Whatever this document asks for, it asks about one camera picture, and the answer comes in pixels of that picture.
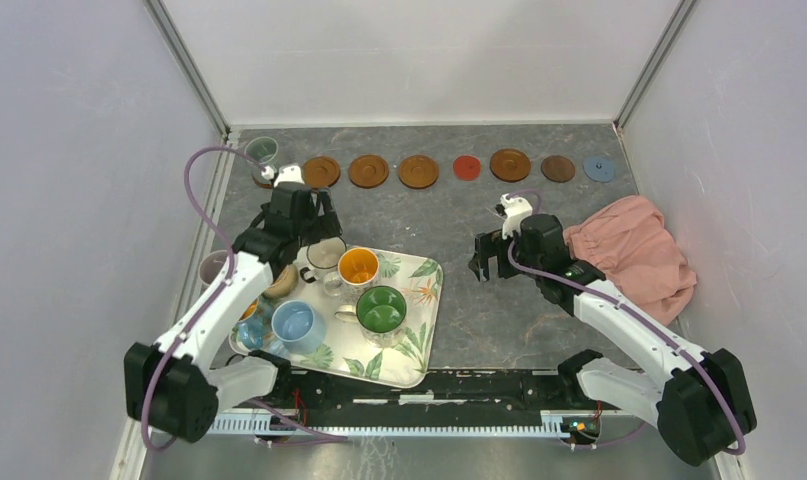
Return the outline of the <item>brown wooden coaster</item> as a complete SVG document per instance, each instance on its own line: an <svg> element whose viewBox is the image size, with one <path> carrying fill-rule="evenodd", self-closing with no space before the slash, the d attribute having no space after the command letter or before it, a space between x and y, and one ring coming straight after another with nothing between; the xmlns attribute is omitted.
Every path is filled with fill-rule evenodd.
<svg viewBox="0 0 807 480"><path fill-rule="evenodd" d="M525 179L531 171L531 160L521 150L504 148L494 152L489 161L491 173L509 183Z"/></svg>
<svg viewBox="0 0 807 480"><path fill-rule="evenodd" d="M335 159L328 156L316 156L303 164L302 174L306 185L314 189L321 189L333 186L340 178L341 170Z"/></svg>
<svg viewBox="0 0 807 480"><path fill-rule="evenodd" d="M271 166L263 166L254 169L251 173L253 182L260 188L272 189L274 187L274 180L277 175L277 170Z"/></svg>
<svg viewBox="0 0 807 480"><path fill-rule="evenodd" d="M397 168L398 178L411 189L425 189L439 178L437 162L426 155L412 155L405 158Z"/></svg>
<svg viewBox="0 0 807 480"><path fill-rule="evenodd" d="M382 185L388 175L388 163L379 155L374 154L355 158L348 168L350 181L363 189L372 189Z"/></svg>

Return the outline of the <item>red round coaster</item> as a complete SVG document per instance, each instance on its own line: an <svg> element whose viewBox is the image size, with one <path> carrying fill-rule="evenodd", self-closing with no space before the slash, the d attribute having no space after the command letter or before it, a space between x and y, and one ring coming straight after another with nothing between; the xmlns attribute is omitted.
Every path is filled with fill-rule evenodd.
<svg viewBox="0 0 807 480"><path fill-rule="evenodd" d="M474 181L481 174L481 162L472 155L461 155L452 164L454 175L461 181Z"/></svg>

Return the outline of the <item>white mug green inside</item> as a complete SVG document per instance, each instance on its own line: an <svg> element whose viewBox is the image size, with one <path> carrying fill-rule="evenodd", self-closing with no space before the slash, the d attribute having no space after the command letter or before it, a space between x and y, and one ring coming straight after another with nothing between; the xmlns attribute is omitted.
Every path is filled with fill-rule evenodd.
<svg viewBox="0 0 807 480"><path fill-rule="evenodd" d="M380 285L364 291L355 304L341 304L335 317L357 324L371 346L391 348L405 334L407 313L403 294L391 286Z"/></svg>

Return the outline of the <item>leaf patterned serving tray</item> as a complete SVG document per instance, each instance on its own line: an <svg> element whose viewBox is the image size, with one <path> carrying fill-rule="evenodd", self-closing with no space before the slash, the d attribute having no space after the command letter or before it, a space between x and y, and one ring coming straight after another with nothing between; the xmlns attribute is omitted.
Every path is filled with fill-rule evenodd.
<svg viewBox="0 0 807 480"><path fill-rule="evenodd" d="M431 258L355 247L339 240L303 249L295 287L281 299L260 297L228 336L239 354L261 350L298 367L397 388L426 376L444 285ZM310 306L323 337L299 353L272 319L282 302Z"/></svg>

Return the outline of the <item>grey green ribbed mug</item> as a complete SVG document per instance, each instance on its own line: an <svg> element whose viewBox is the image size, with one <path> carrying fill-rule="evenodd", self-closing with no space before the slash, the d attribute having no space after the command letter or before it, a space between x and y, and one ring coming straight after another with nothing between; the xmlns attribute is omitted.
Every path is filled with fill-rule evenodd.
<svg viewBox="0 0 807 480"><path fill-rule="evenodd" d="M268 136L257 137L249 141L244 149L244 153L253 160L253 165L258 169L274 166L278 152L279 143Z"/></svg>

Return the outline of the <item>dark walnut coaster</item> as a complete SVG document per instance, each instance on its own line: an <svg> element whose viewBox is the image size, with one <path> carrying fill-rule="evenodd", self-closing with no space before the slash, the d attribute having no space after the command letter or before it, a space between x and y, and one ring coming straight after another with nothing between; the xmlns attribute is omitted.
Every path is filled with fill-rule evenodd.
<svg viewBox="0 0 807 480"><path fill-rule="evenodd" d="M576 175L573 161L562 155L545 157L542 161L541 171L548 180L557 183L568 182Z"/></svg>

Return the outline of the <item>blue round coaster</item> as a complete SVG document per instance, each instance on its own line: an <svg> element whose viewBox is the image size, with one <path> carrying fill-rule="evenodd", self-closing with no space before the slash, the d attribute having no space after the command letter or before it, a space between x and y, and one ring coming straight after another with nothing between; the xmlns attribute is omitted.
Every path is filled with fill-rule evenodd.
<svg viewBox="0 0 807 480"><path fill-rule="evenodd" d="M599 183L611 182L616 176L616 166L603 156L592 156L583 160L582 168L586 176Z"/></svg>

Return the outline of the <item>pink drawstring cloth bag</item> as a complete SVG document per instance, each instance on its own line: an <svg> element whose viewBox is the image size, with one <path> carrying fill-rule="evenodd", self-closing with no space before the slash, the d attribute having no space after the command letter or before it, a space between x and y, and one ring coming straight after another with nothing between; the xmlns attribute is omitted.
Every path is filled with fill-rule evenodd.
<svg viewBox="0 0 807 480"><path fill-rule="evenodd" d="M664 326L688 305L697 275L662 212L646 197L623 197L584 222L564 229L573 258L598 270L634 304Z"/></svg>

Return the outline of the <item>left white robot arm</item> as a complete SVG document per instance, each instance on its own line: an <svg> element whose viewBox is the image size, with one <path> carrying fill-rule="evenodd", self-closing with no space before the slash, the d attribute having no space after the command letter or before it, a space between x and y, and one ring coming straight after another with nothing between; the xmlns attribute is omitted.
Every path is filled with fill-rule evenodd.
<svg viewBox="0 0 807 480"><path fill-rule="evenodd" d="M252 399L285 405L293 381L288 360L253 352L226 367L212 361L242 311L293 264L298 252L340 236L328 189L285 182L233 242L227 262L191 309L153 344L134 343L124 356L126 409L145 446L155 430L171 440L200 440L218 413Z"/></svg>

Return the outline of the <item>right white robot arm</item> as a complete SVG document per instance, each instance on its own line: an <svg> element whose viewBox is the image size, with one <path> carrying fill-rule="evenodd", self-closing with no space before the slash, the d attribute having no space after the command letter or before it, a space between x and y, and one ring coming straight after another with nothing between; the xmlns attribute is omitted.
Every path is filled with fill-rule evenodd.
<svg viewBox="0 0 807 480"><path fill-rule="evenodd" d="M633 371L584 350L563 361L559 400L581 408L596 400L654 427L682 461L700 466L719 453L741 455L757 426L740 360L674 334L629 301L590 263L572 258L554 215L520 214L474 239L477 279L525 275L542 296L594 328L637 365Z"/></svg>

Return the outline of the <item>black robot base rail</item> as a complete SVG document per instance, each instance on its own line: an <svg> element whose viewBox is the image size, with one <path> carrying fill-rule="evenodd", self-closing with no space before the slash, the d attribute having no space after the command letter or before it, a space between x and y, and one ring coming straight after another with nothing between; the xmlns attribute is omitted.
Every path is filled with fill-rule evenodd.
<svg viewBox="0 0 807 480"><path fill-rule="evenodd" d="M263 400L306 410L312 427L534 426L542 414L616 410L569 393L554 371L528 369L430 370L412 388L293 370Z"/></svg>

